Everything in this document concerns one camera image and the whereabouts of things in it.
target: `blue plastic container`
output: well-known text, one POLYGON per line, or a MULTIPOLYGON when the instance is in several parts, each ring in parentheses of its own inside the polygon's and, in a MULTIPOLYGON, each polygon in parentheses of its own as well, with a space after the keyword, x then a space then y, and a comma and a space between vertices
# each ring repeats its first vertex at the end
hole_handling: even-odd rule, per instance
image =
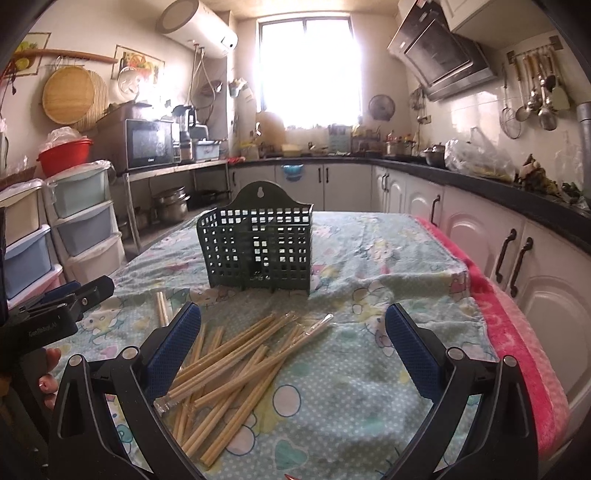
POLYGON ((47 249, 49 225, 41 228, 6 249, 4 277, 6 295, 10 300, 51 270, 47 249))

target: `bright window light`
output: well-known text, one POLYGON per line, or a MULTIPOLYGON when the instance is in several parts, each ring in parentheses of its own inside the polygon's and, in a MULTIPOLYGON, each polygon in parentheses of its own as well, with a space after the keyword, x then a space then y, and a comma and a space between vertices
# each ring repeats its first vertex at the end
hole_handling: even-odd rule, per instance
POLYGON ((286 127, 353 125, 361 112, 361 55, 348 18, 261 25, 263 109, 286 127))

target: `metal pipe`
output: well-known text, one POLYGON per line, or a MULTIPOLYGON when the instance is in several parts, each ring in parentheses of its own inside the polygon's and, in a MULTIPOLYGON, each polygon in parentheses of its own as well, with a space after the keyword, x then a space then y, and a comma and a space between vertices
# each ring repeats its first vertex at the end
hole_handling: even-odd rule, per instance
POLYGON ((583 195, 591 207, 591 102, 577 107, 583 146, 583 195))

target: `microwave oven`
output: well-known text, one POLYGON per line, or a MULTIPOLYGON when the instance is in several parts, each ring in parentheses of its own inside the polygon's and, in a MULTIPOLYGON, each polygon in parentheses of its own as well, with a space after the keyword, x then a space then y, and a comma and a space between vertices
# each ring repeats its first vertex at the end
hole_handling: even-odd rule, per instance
POLYGON ((110 160, 117 175, 181 161, 180 131, 172 121, 128 118, 101 129, 94 142, 94 156, 110 160))

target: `black countertop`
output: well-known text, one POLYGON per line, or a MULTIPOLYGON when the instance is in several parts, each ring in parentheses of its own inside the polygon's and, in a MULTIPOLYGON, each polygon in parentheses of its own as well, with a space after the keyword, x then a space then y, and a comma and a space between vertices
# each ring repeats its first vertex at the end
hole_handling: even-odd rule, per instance
POLYGON ((393 157, 392 159, 359 157, 301 157, 266 158, 264 160, 239 163, 232 168, 256 165, 299 165, 326 163, 364 163, 392 170, 402 171, 440 185, 449 185, 486 198, 526 218, 543 225, 561 237, 575 244, 591 255, 591 214, 570 206, 561 200, 525 192, 519 187, 501 181, 469 177, 457 172, 433 168, 427 165, 409 163, 415 157, 393 157))

